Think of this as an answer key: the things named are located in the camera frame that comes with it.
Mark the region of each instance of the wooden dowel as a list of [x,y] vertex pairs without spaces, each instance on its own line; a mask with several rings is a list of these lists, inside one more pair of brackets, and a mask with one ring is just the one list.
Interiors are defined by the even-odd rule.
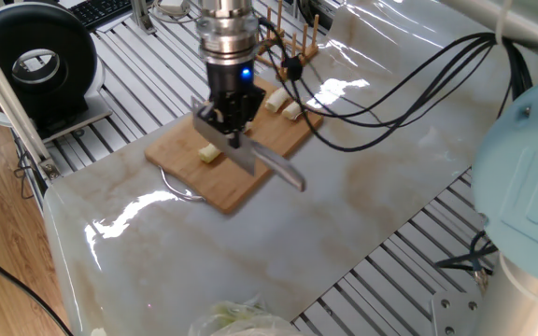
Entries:
[[[267,8],[267,20],[271,22],[271,8]],[[267,39],[271,39],[271,30],[267,29]]]
[[304,29],[303,29],[303,57],[306,57],[306,35],[307,35],[307,31],[308,31],[308,23],[305,23],[304,24]]
[[284,1],[279,0],[277,5],[277,33],[281,33],[281,8],[284,6]]
[[317,29],[319,28],[319,14],[315,15],[315,23],[313,24],[313,47],[317,46]]
[[291,34],[291,57],[296,56],[296,33]]

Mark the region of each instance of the plastic bag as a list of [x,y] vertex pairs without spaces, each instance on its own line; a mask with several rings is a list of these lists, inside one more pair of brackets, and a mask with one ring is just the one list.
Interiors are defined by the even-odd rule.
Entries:
[[191,325],[188,336],[311,336],[265,311],[260,296],[243,304],[223,301]]

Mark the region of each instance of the metal bracket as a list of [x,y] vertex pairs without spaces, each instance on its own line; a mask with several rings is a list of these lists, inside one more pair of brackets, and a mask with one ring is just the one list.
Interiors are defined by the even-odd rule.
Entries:
[[61,176],[60,171],[57,169],[57,166],[53,162],[53,159],[49,158],[46,160],[43,160],[38,164],[40,169],[43,170],[47,178],[52,181],[56,179],[57,177]]
[[433,294],[431,306],[435,336],[472,335],[481,301],[477,294],[450,291]]
[[147,32],[147,34],[157,33],[157,29],[153,26],[153,21],[149,16],[146,0],[130,0],[132,3],[132,19],[138,27]]

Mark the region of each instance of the wooden floor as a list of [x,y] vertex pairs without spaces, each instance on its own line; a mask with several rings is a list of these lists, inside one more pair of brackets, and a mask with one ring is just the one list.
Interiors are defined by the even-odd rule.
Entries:
[[[20,180],[12,173],[17,163],[11,133],[0,127],[0,265],[66,320],[43,219],[35,200],[20,195]],[[4,335],[62,333],[36,303],[0,276],[0,336]]]

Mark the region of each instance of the wire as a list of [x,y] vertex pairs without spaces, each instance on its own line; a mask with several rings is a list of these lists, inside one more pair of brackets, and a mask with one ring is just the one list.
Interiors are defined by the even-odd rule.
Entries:
[[[485,237],[485,230],[479,231],[473,237],[473,240],[471,241],[471,246],[470,246],[470,249],[469,249],[469,253],[471,255],[474,254],[474,251],[476,250],[476,244],[483,237]],[[481,271],[481,269],[483,269],[483,267],[481,266],[481,263],[478,261],[478,259],[472,259],[472,260],[470,260],[470,262],[473,264],[473,268],[474,268],[475,271]]]
[[500,106],[500,111],[497,113],[497,119],[499,119],[502,116],[503,108],[505,107],[505,102],[508,100],[508,96],[510,95],[510,89],[512,89],[512,81],[510,81],[510,84],[508,84],[508,90],[505,91],[505,96],[503,97],[502,105]]
[[481,257],[485,257],[486,255],[491,254],[493,252],[497,252],[497,247],[496,246],[489,246],[489,247],[486,247],[486,248],[482,248],[482,249],[480,249],[480,250],[478,250],[478,251],[476,251],[474,253],[469,253],[469,254],[459,256],[459,257],[454,257],[454,258],[450,258],[450,259],[437,261],[435,263],[435,266],[444,267],[444,266],[449,266],[449,265],[461,263],[461,262],[464,262],[464,261],[470,261],[472,259],[478,259],[478,258],[481,258]]
[[6,270],[4,270],[0,266],[0,275],[2,275],[6,280],[11,282],[12,284],[16,285],[21,291],[23,291],[26,295],[28,295],[31,299],[33,299],[43,310],[45,313],[47,313],[57,324],[57,326],[62,330],[64,335],[66,336],[72,336],[72,332],[70,329],[64,324],[62,319],[55,314],[55,311],[49,307],[49,305],[43,301],[32,289],[30,289],[28,286],[26,286],[22,281],[18,280],[14,275],[8,273]]
[[[265,26],[268,31],[271,31],[273,33],[276,33],[276,29],[273,26],[273,24],[269,21],[267,21],[265,18],[260,18],[259,20],[260,25]],[[277,45],[281,49],[282,54],[286,55],[286,59],[289,59],[287,56],[288,53],[286,51],[286,48],[283,44],[282,39],[280,36],[276,33],[277,37]],[[436,60],[438,57],[443,55],[444,53],[448,52],[452,48],[462,44],[462,43],[468,43],[467,46],[465,46],[460,52],[458,52],[451,61],[447,63],[447,65],[441,70],[441,72],[437,75],[437,77],[431,82],[431,84],[427,87],[427,89],[416,99],[416,101],[403,113],[401,116],[388,120],[388,121],[382,121],[380,120],[372,111],[373,108],[387,100],[394,92],[396,92],[398,89],[400,89],[408,80],[410,80],[412,77],[414,77],[418,72],[420,72],[422,69],[424,69],[426,66],[428,66],[430,63],[432,63],[434,60]],[[360,145],[357,147],[341,147],[338,146],[325,137],[323,137],[317,129],[314,128],[312,123],[310,122],[310,119],[307,116],[307,112],[309,109],[305,107],[304,103],[300,99],[300,93],[298,91],[296,81],[291,82],[291,90],[286,85],[285,81],[278,76],[278,79],[290,98],[296,102],[301,107],[301,112],[304,117],[304,121],[306,122],[307,126],[321,142],[323,142],[328,147],[331,147],[333,149],[343,151],[343,152],[355,152],[359,150],[364,150],[366,148],[375,146],[388,138],[393,132],[395,132],[397,129],[401,127],[408,126],[414,122],[416,122],[418,119],[424,117],[430,110],[432,110],[435,106],[437,106],[440,102],[442,102],[445,98],[447,98],[451,93],[453,93],[457,88],[459,88],[480,66],[480,64],[487,58],[488,54],[492,50],[492,47],[496,44],[495,41],[495,35],[493,33],[478,33],[473,35],[467,35],[465,37],[462,37],[454,42],[452,42],[450,45],[446,46],[445,48],[441,49],[439,52],[437,52],[435,55],[433,55],[429,60],[427,60],[425,63],[423,63],[421,66],[419,66],[417,69],[415,69],[410,75],[408,75],[404,80],[402,80],[397,86],[395,86],[392,90],[390,90],[388,93],[386,93],[384,96],[382,96],[378,101],[373,103],[372,105],[368,107],[361,107],[361,110],[348,113],[348,114],[338,114],[335,111],[332,111],[328,106],[323,104],[321,101],[319,101],[315,95],[314,92],[310,90],[308,85],[306,85],[303,78],[299,78],[296,81],[302,83],[303,88],[306,90],[308,94],[311,95],[311,97],[315,98],[315,101],[318,102],[321,107],[326,112],[319,112],[319,111],[313,111],[310,112],[319,114],[326,118],[338,118],[344,122],[353,124],[355,126],[365,127],[365,128],[387,128],[386,131],[384,131],[382,134],[380,134],[376,139],[373,141],[366,143],[364,145]],[[512,86],[512,92],[513,97],[518,97],[522,92],[527,90],[529,87],[532,86],[531,83],[531,76],[528,70],[528,66],[526,65],[526,62],[524,61],[524,58],[522,57],[522,54],[519,52],[519,50],[512,44],[511,41],[504,39],[503,44],[505,46],[505,49],[507,51],[508,58],[510,60],[510,68],[511,68],[511,86]],[[431,99],[433,99],[440,90],[442,90],[449,81],[451,81],[460,71],[462,71],[468,63],[470,63],[473,58],[477,57],[482,52],[485,52],[485,55],[481,58],[481,60],[477,63],[477,65],[473,68],[473,70],[468,74],[468,76],[463,79],[460,84],[456,85],[452,90],[450,90],[447,94],[445,94],[442,98],[438,99],[435,103],[433,103],[430,107],[428,107],[425,111],[423,111],[418,117],[407,121],[408,118],[420,110],[421,107],[423,107],[425,104],[427,104]],[[274,70],[279,75],[276,61],[274,59],[274,55],[276,54],[269,49],[269,58],[271,59],[271,63],[274,67]],[[321,82],[323,83],[322,78],[320,78],[319,73],[317,70],[312,66],[311,69],[313,69],[313,72]],[[360,106],[348,99],[343,99],[355,106]],[[507,93],[506,96],[504,96],[503,104],[505,105],[505,101],[507,100]],[[375,122],[360,122],[354,119],[351,119],[352,117],[356,117],[359,115],[362,115],[364,113],[371,113],[373,117],[377,120],[377,123]]]
[[[263,20],[261,19],[260,20],[260,24],[261,25],[264,25],[267,27],[267,29],[273,31],[274,33],[276,33],[276,30],[275,30],[275,27],[273,27],[273,25],[268,22],[267,20]],[[283,79],[281,79],[281,77],[279,78],[281,84],[284,86],[284,88],[286,89],[286,91],[288,92],[288,94],[290,95],[290,97],[292,97],[292,99],[297,103],[299,104],[299,106],[301,107],[301,111],[302,111],[302,114],[303,114],[303,117],[304,117],[304,120],[306,121],[306,124],[308,125],[309,129],[311,130],[311,132],[321,141],[323,142],[324,144],[326,144],[327,146],[331,147],[331,148],[334,148],[336,150],[339,150],[339,151],[343,151],[343,152],[355,152],[355,151],[360,151],[360,150],[364,150],[368,147],[372,147],[372,146],[375,146],[377,144],[379,144],[381,141],[385,140],[387,137],[389,137],[394,131],[396,131],[400,126],[401,124],[414,112],[416,112],[421,106],[423,106],[425,103],[427,103],[435,94],[437,94],[438,91],[440,91],[444,86],[445,84],[447,84],[447,82],[449,82],[464,66],[466,66],[466,64],[468,64],[472,58],[474,58],[475,56],[477,56],[480,52],[482,52],[484,49],[486,48],[490,48],[493,43],[491,41],[487,41],[487,39],[485,38],[486,36],[484,34],[477,34],[477,35],[471,35],[475,38],[477,38],[475,41],[473,41],[468,47],[464,48],[464,50],[462,51],[461,54],[459,55],[456,55],[456,57],[454,57],[452,59],[452,61],[450,61],[447,66],[444,68],[444,70],[442,70],[442,72],[437,76],[437,78],[431,83],[431,85],[427,88],[427,90],[425,90],[423,92],[423,94],[421,94],[421,96],[415,101],[415,103],[406,111],[406,113],[404,113],[402,116],[398,117],[397,119],[394,119],[394,120],[391,120],[391,121],[387,121],[387,122],[383,122],[383,123],[380,123],[380,124],[366,124],[366,123],[359,123],[357,121],[351,121],[351,123],[356,123],[357,125],[362,125],[362,126],[365,126],[365,127],[383,127],[384,125],[391,125],[391,127],[385,131],[384,133],[382,133],[381,135],[379,135],[375,140],[367,143],[367,144],[364,144],[364,145],[361,145],[361,146],[357,146],[357,147],[340,147],[336,144],[333,144],[331,143],[329,140],[327,140],[326,138],[324,138],[312,125],[312,123],[310,122],[310,119],[308,118],[307,116],[307,111],[306,111],[306,108],[304,106],[304,104],[300,101],[300,94],[298,92],[298,88],[296,87],[295,83],[292,83],[292,88],[294,90],[294,94],[295,96],[292,96],[291,95],[291,92],[288,90],[288,87],[286,86],[285,82],[283,81]],[[460,41],[466,41],[466,40],[470,40],[471,37],[469,36],[466,36],[464,38],[461,38]],[[283,46],[283,42],[281,41],[281,38],[279,38],[279,36],[277,37],[277,42],[278,42],[278,45],[279,47],[282,49],[282,52],[286,53],[286,50],[285,50],[285,47]],[[471,49],[473,49],[474,47],[477,47],[478,45],[482,45],[481,47],[479,47],[476,51],[474,51],[470,56],[468,56],[466,58],[466,60],[460,65],[458,66],[450,76],[446,77],[445,79],[443,79],[442,81],[442,78],[446,75],[446,73],[453,67],[453,65],[455,63],[457,63],[467,52],[469,52]],[[270,52],[269,53],[269,57],[271,59],[271,62],[274,66],[274,69],[276,70],[277,72],[277,68],[276,68],[276,63],[275,63],[275,60],[273,58],[273,54]],[[405,80],[403,80],[402,83],[400,83],[396,88],[394,88],[392,91],[390,91],[388,94],[386,94],[384,97],[382,97],[377,103],[373,104],[372,106],[370,107],[367,107],[365,109],[363,109],[362,111],[359,111],[357,112],[356,114],[361,114],[361,113],[364,113],[370,109],[372,109],[374,106],[380,104],[380,102],[383,102],[385,99],[387,99],[389,96],[391,96],[395,91],[397,91],[406,81],[409,80],[410,77],[414,76],[420,69],[424,68],[425,66],[427,66],[427,64],[429,62],[432,62],[434,60],[434,58],[432,57],[431,59],[429,59],[426,63],[424,63],[423,65],[420,66],[420,68],[418,70],[415,70],[409,77],[407,77]],[[333,112],[332,110],[330,110],[329,108],[326,108],[326,110],[328,112],[330,112],[332,115],[334,116],[338,116],[335,112]],[[346,117],[350,117],[350,116],[353,116],[354,114],[348,114],[346,115]]]
[[[18,150],[22,151],[21,146],[20,146],[20,138],[19,137],[14,137],[14,142],[16,143],[16,147],[18,148]],[[33,197],[35,197],[34,193],[32,193],[31,195],[24,195],[24,190],[25,190],[25,185],[26,185],[26,177],[27,177],[26,171],[28,171],[28,170],[34,171],[33,167],[30,165],[30,163],[27,166],[23,165],[24,159],[28,158],[33,164],[35,164],[33,162],[33,159],[28,154],[29,154],[28,150],[22,151],[22,154],[18,158],[18,164],[17,164],[18,168],[15,169],[14,172],[13,172],[14,176],[16,176],[16,178],[18,178],[20,180],[20,186],[21,186],[21,188],[20,188],[20,196],[24,200],[30,200]]]
[[153,7],[153,10],[151,10],[150,14],[152,16],[154,16],[157,20],[167,22],[167,23],[188,23],[188,22],[192,22],[192,21],[197,21],[197,20],[199,20],[199,19],[201,19],[203,17],[203,14],[201,14],[201,15],[195,17],[195,18],[190,18],[189,20],[181,20],[182,18],[187,17],[188,14],[190,13],[190,11],[189,11],[189,13],[186,13],[184,15],[175,16],[174,13],[171,13],[171,12],[161,8],[161,1],[160,0],[153,1],[152,7]]
[[[449,269],[449,270],[463,270],[463,271],[468,271],[468,272],[474,272],[474,268],[468,265],[447,265],[440,268]],[[487,267],[484,267],[483,270],[485,270],[485,273],[487,275],[493,275],[493,271],[488,269]]]
[[420,116],[416,117],[413,120],[410,120],[410,121],[406,122],[405,124],[400,125],[400,128],[406,127],[408,125],[411,125],[412,123],[414,123],[414,122],[418,121],[419,119],[423,118],[429,111],[431,111],[434,107],[436,107],[439,103],[441,103],[441,101],[443,101],[445,98],[447,98],[450,94],[454,93],[455,90],[457,90],[462,84],[464,84],[464,82],[468,78],[470,78],[474,74],[474,72],[476,71],[476,69],[478,69],[478,67],[481,65],[481,63],[483,61],[485,61],[485,59],[487,58],[487,56],[489,55],[489,53],[491,52],[492,49],[493,49],[493,47],[489,47],[489,49],[487,49],[487,52],[485,53],[485,55],[483,55],[483,58],[481,58],[481,60],[474,66],[473,70],[460,83],[458,83],[458,85],[456,85],[454,87],[454,89],[450,90],[448,93],[446,93],[446,95],[439,98],[439,100],[437,100],[435,103],[433,103],[433,105],[431,105],[423,113],[421,113]]

